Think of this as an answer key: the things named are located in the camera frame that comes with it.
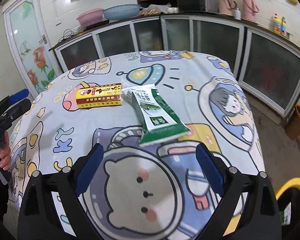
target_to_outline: blue gripper pad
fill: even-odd
[[[209,151],[207,147],[199,144],[195,150],[195,157],[212,190],[222,197],[225,192],[223,189],[224,178],[210,157],[211,153],[207,151]]]
[[[28,95],[29,95],[29,90],[23,89],[23,90],[19,91],[18,93],[15,93],[14,95],[9,96],[9,98],[8,98],[9,106],[12,106],[15,103],[21,101],[22,99],[26,98]]]
[[[76,178],[77,185],[74,190],[77,197],[87,191],[89,184],[103,159],[103,153],[103,146],[99,144],[78,174]]]

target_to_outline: bear eye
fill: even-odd
[[[146,214],[146,213],[148,213],[148,209],[146,207],[142,207],[141,208],[141,212],[144,213],[144,214]]]
[[[138,183],[142,183],[143,182],[143,179],[141,177],[137,177],[137,182]]]

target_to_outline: door handle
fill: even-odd
[[[44,42],[44,44],[47,44],[47,38],[46,35],[42,35],[42,39],[39,41],[39,43]]]

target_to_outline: orange rose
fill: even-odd
[[[34,63],[37,64],[37,67],[42,69],[46,65],[46,59],[44,58],[44,47],[38,47],[34,50]]]
[[[34,85],[36,85],[38,83],[38,78],[35,75],[35,73],[33,73],[32,70],[29,70],[27,73],[28,73],[28,76],[29,76],[29,78],[31,80],[31,83],[34,84]]]

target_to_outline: microwave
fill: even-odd
[[[219,12],[218,0],[178,0],[179,11]]]

